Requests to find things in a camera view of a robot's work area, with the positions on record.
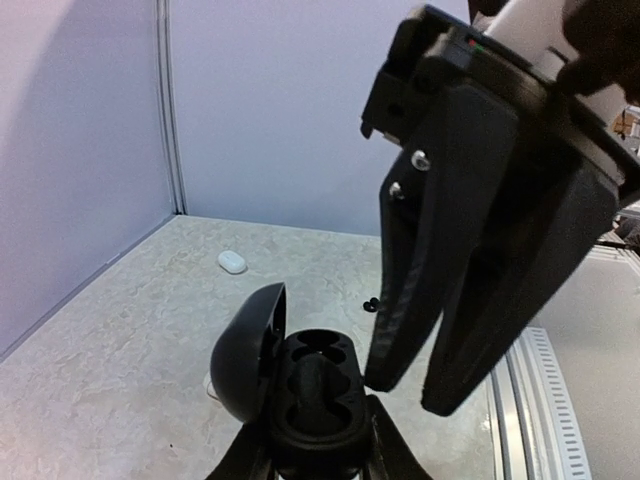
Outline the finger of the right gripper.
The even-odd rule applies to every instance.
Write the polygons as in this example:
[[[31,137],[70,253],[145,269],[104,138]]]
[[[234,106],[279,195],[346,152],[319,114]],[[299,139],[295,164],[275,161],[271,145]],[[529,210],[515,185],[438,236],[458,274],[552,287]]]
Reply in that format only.
[[[463,276],[480,235],[480,175],[452,164],[395,165],[379,194],[380,307],[365,369],[373,390],[396,387]]]
[[[562,96],[525,110],[457,89],[434,163],[423,298],[444,318],[422,406],[453,413],[565,283],[618,207],[600,127]]]

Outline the white stem earbud charging case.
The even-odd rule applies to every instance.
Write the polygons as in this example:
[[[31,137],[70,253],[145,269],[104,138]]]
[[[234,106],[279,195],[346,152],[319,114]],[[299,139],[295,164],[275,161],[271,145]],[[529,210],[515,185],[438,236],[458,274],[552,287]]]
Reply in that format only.
[[[209,373],[207,373],[203,379],[203,387],[205,389],[205,392],[207,394],[207,396],[213,400],[218,401],[219,397],[215,391],[215,388],[213,386],[212,383],[212,379],[211,379],[211,375]]]

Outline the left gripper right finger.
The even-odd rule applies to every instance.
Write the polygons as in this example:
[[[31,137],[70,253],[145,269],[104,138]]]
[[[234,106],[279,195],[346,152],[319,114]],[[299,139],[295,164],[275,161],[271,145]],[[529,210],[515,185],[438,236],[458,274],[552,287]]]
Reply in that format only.
[[[372,449],[363,469],[364,479],[430,480],[381,401],[367,396],[372,421]]]

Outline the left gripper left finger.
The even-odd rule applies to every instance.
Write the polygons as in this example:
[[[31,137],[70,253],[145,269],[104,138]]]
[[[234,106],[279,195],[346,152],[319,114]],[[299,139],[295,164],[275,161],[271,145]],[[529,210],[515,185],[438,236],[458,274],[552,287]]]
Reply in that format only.
[[[245,424],[206,480],[270,480],[271,458],[257,424]]]

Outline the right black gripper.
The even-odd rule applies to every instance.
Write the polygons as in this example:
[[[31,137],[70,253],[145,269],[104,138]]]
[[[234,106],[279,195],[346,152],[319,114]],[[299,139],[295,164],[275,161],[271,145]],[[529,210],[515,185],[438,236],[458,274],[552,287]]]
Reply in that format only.
[[[421,165],[479,198],[538,198],[583,172],[618,200],[639,196],[639,163],[582,100],[508,47],[425,6],[397,28],[362,114]]]

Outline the black earbud charging case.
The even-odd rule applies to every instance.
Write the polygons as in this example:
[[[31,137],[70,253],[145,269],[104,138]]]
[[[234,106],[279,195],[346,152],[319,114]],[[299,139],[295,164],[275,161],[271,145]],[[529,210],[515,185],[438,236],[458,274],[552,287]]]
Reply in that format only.
[[[260,427],[272,479],[354,479],[372,421],[353,342],[323,329],[287,334],[286,313],[282,283],[245,300],[211,354],[219,401]]]

